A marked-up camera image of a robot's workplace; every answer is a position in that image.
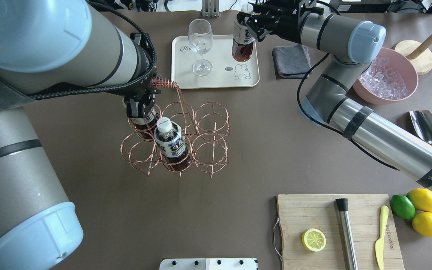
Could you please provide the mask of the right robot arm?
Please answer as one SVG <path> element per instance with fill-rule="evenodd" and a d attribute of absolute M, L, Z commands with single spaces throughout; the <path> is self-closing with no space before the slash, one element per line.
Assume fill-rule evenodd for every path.
<path fill-rule="evenodd" d="M 297 90 L 301 113 L 432 191 L 432 146 L 347 97 L 381 50 L 386 29 L 326 13 L 314 0 L 267 0 L 252 7 L 252 12 L 240 12 L 238 17 L 257 41 L 276 35 L 331 56 L 305 98 Z"/>

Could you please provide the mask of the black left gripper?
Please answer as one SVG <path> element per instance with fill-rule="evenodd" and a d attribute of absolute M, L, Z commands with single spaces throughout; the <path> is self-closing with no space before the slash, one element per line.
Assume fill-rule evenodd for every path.
<path fill-rule="evenodd" d="M 151 84 L 157 73 L 154 46 L 148 33 L 131 33 L 130 39 L 136 49 L 136 69 L 132 77 L 136 82 L 130 86 L 130 98 L 126 98 L 127 118 L 156 116 L 155 97 L 161 90 Z"/>

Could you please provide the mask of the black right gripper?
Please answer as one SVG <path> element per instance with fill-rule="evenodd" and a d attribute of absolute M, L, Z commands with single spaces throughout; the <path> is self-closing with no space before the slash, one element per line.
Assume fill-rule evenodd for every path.
<path fill-rule="evenodd" d="M 267 35 L 276 35 L 284 40 L 301 40 L 301 32 L 315 0 L 270 0 L 269 2 L 246 3 L 238 14 L 245 19 L 247 29 L 257 41 Z"/>

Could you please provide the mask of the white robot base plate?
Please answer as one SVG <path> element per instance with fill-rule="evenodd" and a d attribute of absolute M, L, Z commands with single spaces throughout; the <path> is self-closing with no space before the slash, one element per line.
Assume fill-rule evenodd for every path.
<path fill-rule="evenodd" d="M 256 258 L 167 258 L 160 270 L 257 270 Z"/>

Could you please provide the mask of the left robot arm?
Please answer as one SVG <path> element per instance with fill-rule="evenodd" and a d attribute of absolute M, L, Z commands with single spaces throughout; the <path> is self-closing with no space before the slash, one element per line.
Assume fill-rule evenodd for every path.
<path fill-rule="evenodd" d="M 83 239 L 27 109 L 110 93 L 142 117 L 155 62 L 149 35 L 100 2 L 0 0 L 0 270 L 49 270 Z"/>

